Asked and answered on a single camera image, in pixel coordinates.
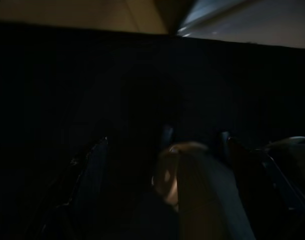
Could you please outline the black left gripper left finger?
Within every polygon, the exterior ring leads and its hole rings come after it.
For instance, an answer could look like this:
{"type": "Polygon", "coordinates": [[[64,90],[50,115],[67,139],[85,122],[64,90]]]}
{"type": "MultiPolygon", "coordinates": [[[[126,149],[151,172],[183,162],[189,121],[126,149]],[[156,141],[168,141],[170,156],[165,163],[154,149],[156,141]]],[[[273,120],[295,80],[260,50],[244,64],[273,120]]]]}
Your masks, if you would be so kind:
{"type": "Polygon", "coordinates": [[[77,154],[50,185],[27,228],[29,240],[84,240],[96,221],[109,142],[103,137],[77,154]]]}

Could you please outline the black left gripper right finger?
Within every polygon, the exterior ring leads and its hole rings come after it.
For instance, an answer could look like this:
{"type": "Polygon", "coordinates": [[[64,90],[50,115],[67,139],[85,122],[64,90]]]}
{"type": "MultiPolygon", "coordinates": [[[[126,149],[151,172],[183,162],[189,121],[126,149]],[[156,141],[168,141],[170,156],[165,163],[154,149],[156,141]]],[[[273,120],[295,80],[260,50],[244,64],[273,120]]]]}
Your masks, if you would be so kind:
{"type": "Polygon", "coordinates": [[[229,137],[238,194],[257,240],[305,240],[305,137],[250,148],[229,137]]]}

